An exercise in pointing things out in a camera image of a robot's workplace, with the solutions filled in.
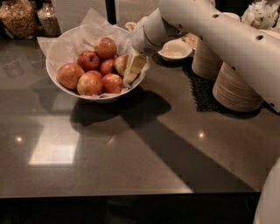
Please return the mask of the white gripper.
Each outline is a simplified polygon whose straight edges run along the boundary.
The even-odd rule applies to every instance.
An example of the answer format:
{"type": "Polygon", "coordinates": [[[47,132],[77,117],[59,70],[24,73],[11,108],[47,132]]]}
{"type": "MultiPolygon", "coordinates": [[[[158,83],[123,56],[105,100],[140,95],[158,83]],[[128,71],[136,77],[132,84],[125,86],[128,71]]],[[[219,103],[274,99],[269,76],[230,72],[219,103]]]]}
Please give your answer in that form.
{"type": "Polygon", "coordinates": [[[128,57],[123,83],[136,85],[141,80],[141,72],[147,62],[144,56],[157,53],[166,42],[180,35],[181,30],[168,24],[159,9],[155,9],[148,17],[143,17],[132,32],[132,46],[140,55],[128,57]]]}

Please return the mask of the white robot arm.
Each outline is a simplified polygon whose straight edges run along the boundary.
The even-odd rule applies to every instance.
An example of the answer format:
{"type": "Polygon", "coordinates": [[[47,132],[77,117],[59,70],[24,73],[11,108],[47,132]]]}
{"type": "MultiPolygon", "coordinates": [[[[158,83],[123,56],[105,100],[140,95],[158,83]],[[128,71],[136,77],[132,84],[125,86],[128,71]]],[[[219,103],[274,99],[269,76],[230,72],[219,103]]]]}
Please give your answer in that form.
{"type": "MultiPolygon", "coordinates": [[[[132,45],[143,56],[153,54],[181,32],[191,32],[233,68],[274,111],[280,110],[279,42],[276,38],[233,20],[207,0],[159,0],[149,16],[136,23],[132,45]]],[[[201,151],[180,147],[154,128],[146,138],[181,175],[194,195],[179,204],[183,224],[280,224],[277,119],[257,125],[217,122],[201,151]]]]}

